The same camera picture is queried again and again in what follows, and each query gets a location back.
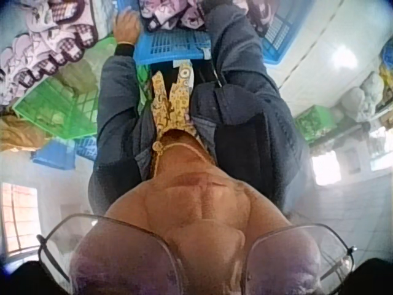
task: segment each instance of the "jacket sleeve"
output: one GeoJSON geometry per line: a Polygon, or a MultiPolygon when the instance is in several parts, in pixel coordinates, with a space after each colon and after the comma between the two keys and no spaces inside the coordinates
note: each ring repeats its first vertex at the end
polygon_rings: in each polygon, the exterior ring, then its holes
{"type": "Polygon", "coordinates": [[[276,84],[263,65],[261,38],[239,7],[223,4],[223,1],[226,0],[218,0],[216,6],[207,11],[204,7],[212,60],[219,80],[254,94],[268,92],[279,96],[276,84]]]}
{"type": "Polygon", "coordinates": [[[88,192],[95,214],[105,214],[114,201],[141,182],[131,137],[138,121],[138,103],[139,86],[133,58],[130,54],[110,57],[101,75],[98,154],[88,192]]]}

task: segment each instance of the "blue object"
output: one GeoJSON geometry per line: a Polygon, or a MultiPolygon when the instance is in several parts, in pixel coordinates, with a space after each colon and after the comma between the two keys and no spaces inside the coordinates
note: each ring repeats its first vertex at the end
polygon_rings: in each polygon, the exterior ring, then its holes
{"type": "MultiPolygon", "coordinates": [[[[284,58],[315,0],[281,0],[270,29],[263,39],[264,62],[277,65],[284,58]]],[[[138,0],[117,0],[118,10],[131,6],[139,11],[138,0]]],[[[171,60],[201,60],[202,49],[210,49],[206,32],[185,29],[144,31],[135,48],[138,65],[149,65],[171,60]]]]}
{"type": "Polygon", "coordinates": [[[60,170],[75,169],[75,142],[73,140],[54,139],[42,149],[31,153],[31,161],[60,170]]]}
{"type": "Polygon", "coordinates": [[[97,158],[97,139],[94,136],[88,136],[75,140],[76,154],[91,161],[97,158]]]}
{"type": "Polygon", "coordinates": [[[383,62],[390,70],[393,69],[393,38],[390,39],[382,51],[383,62]]]}

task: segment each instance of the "pile of shoes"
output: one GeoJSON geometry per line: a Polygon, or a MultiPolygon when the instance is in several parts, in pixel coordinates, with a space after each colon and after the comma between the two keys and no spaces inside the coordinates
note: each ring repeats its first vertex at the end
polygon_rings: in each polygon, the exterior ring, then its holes
{"type": "Polygon", "coordinates": [[[92,0],[22,0],[28,34],[0,54],[0,105],[8,105],[98,42],[92,0]]]}
{"type": "MultiPolygon", "coordinates": [[[[279,0],[233,0],[242,8],[259,36],[264,37],[278,9],[279,0]]],[[[175,27],[205,30],[201,0],[139,0],[146,28],[171,30],[175,27]]]]}

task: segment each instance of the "dark gray jacket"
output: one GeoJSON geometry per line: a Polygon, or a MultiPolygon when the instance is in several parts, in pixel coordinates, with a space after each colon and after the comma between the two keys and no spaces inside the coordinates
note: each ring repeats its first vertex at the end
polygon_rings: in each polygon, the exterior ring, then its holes
{"type": "MultiPolygon", "coordinates": [[[[192,120],[218,166],[288,211],[301,194],[308,147],[262,60],[262,42],[234,5],[206,15],[218,83],[197,85],[192,120]]],[[[149,178],[155,125],[136,110],[139,87],[131,56],[113,56],[103,68],[98,106],[98,156],[89,185],[94,213],[149,178]]]]}

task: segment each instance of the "brown cloth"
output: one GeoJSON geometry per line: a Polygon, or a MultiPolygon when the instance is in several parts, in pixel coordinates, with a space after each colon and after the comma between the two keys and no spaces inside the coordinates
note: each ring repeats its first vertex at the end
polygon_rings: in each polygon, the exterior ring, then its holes
{"type": "Polygon", "coordinates": [[[0,151],[36,151],[50,139],[48,134],[15,116],[0,118],[0,151]]]}

